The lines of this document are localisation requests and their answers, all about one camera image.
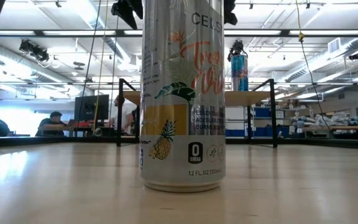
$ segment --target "celsius can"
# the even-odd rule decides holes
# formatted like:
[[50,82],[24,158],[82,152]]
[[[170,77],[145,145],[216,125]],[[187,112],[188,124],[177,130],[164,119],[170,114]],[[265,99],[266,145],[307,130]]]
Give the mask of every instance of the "celsius can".
[[248,91],[248,58],[245,55],[234,55],[231,58],[232,91]]
[[200,192],[226,175],[223,0],[145,1],[140,169]]

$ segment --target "light wood floor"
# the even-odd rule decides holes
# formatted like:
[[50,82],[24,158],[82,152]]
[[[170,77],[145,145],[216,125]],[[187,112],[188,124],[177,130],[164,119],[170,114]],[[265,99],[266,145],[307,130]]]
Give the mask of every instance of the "light wood floor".
[[137,146],[0,148],[0,223],[358,223],[358,149],[227,146],[219,189],[145,188]]

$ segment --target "person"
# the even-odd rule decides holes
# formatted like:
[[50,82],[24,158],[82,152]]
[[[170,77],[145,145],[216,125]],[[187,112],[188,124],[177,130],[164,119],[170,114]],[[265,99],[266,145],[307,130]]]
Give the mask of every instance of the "person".
[[122,118],[121,118],[121,130],[123,133],[131,134],[131,124],[134,120],[132,115],[132,108],[129,105],[124,104],[125,99],[119,101],[119,97],[117,96],[114,100],[114,106],[117,107],[117,110],[114,116],[110,120],[110,126],[114,126],[117,123],[118,119],[118,105],[122,105]]
[[[62,114],[60,112],[52,112],[49,118],[45,118],[41,121],[39,128],[63,128],[67,126],[67,124],[63,123],[60,119],[62,118]],[[41,131],[38,130],[35,136],[64,136],[64,132],[62,130],[58,131]]]

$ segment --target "man in black shirt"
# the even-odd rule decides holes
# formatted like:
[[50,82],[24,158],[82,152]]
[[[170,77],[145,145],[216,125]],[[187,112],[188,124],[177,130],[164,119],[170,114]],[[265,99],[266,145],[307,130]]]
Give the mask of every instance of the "man in black shirt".
[[[67,126],[65,123],[63,123],[60,118],[62,117],[62,114],[55,111],[50,114],[49,118],[45,118],[41,121],[39,128],[62,128]],[[38,130],[37,134],[35,136],[64,136],[63,131],[41,131]]]

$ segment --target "computer monitor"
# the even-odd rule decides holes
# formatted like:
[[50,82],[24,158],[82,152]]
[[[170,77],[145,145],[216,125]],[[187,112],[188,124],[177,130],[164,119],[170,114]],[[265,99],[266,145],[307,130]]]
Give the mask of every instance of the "computer monitor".
[[[94,120],[98,96],[84,96],[75,98],[75,120]],[[109,119],[109,95],[99,95],[97,120]]]

